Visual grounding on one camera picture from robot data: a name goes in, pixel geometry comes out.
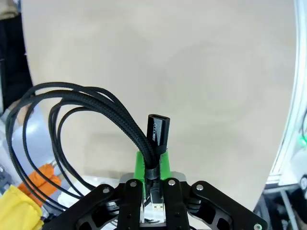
tabletop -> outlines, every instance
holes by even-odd
[[[171,170],[254,208],[291,101],[292,1],[28,0],[22,12],[34,84],[108,89],[144,132],[148,114],[170,117]],[[56,101],[40,104],[45,118]],[[136,147],[101,114],[74,114],[62,133],[80,174],[134,171]]]

screw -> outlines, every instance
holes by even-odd
[[[262,230],[262,226],[260,224],[255,224],[254,230]]]
[[[169,181],[168,181],[168,184],[169,184],[170,186],[173,186],[173,185],[176,184],[176,182],[175,182],[174,180],[169,180]]]
[[[135,186],[136,186],[136,182],[135,182],[135,181],[132,181],[132,182],[130,183],[130,186],[131,186],[131,187],[135,187]]]
[[[103,192],[103,193],[108,193],[108,192],[110,192],[110,189],[105,188],[105,189],[102,190],[102,192]]]
[[[198,185],[196,186],[196,189],[199,190],[199,191],[201,191],[201,190],[203,189],[203,186],[202,186],[201,184],[198,184]]]

cable bundle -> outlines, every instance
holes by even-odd
[[[51,90],[46,93],[42,93],[39,95],[36,95],[34,97],[30,97],[33,95],[36,91],[46,88],[68,88],[70,90]],[[61,173],[63,174],[64,178],[67,180],[69,185],[76,191],[76,195],[74,193],[71,193],[62,187],[58,186],[57,184],[53,183],[51,180],[49,180],[46,176],[44,176],[38,168],[34,165],[33,161],[31,160],[31,157],[29,155],[28,149],[27,149],[27,143],[26,143],[26,127],[28,120],[30,118],[30,115],[34,109],[34,107],[42,100],[48,99],[48,98],[61,98],[61,101],[54,105],[49,113],[48,117],[48,128],[49,133],[51,137],[51,143],[52,148],[54,152],[55,160],[59,166],[59,169]],[[57,189],[63,191],[64,193],[67,193],[71,195],[72,197],[75,197],[77,199],[80,199],[83,197],[83,194],[78,191],[78,189],[72,184],[68,176],[66,175],[62,165],[64,168],[72,175],[74,176],[82,185],[84,185],[86,188],[92,190],[94,189],[94,186],[87,183],[82,179],[82,177],[74,170],[74,168],[68,163],[67,159],[65,158],[62,146],[61,146],[61,129],[63,127],[63,124],[65,120],[73,113],[79,112],[79,111],[93,111],[97,113],[101,113],[107,118],[109,118],[113,123],[115,123],[139,148],[139,150],[142,152],[144,157],[145,166],[148,169],[152,169],[157,165],[157,160],[154,156],[154,151],[152,147],[150,146],[146,136],[143,134],[141,129],[138,127],[138,125],[135,123],[127,109],[124,107],[124,105],[119,101],[119,99],[114,96],[109,91],[98,88],[98,87],[83,87],[77,84],[72,83],[65,83],[65,82],[49,82],[49,83],[42,83],[37,86],[34,86],[33,88],[29,89],[28,92],[21,98],[20,102],[17,104],[15,108],[12,109],[10,112],[7,122],[6,122],[6,139],[9,146],[9,152],[10,157],[12,159],[12,162],[14,164],[15,169],[17,170],[18,175],[20,176],[23,183],[26,185],[26,187],[31,191],[32,194],[34,194],[40,201],[45,203],[47,206],[52,207],[58,211],[62,211],[63,209],[67,209],[67,207],[59,204],[55,200],[49,198],[46,194],[41,192],[35,184],[29,180],[28,176],[24,172],[23,168],[21,167],[16,154],[12,147],[12,134],[13,134],[13,126],[16,120],[16,117],[22,107],[25,105],[30,104],[28,111],[25,115],[24,119],[24,126],[23,126],[23,145],[24,145],[24,151],[26,154],[27,159],[29,160],[31,166],[34,170],[37,171],[37,173],[43,177],[47,182],[55,186]],[[59,114],[59,110],[64,105],[77,105],[78,107],[71,109],[68,111],[63,118],[60,120],[58,128],[56,127],[57,118]],[[38,192],[41,196],[46,198],[49,202],[44,201],[38,194],[35,192]]]

yellow object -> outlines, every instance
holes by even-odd
[[[39,230],[41,208],[15,186],[0,198],[0,230]]]

yellow cloth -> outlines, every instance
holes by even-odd
[[[0,198],[0,230],[41,229],[41,216],[41,208],[13,185]]]

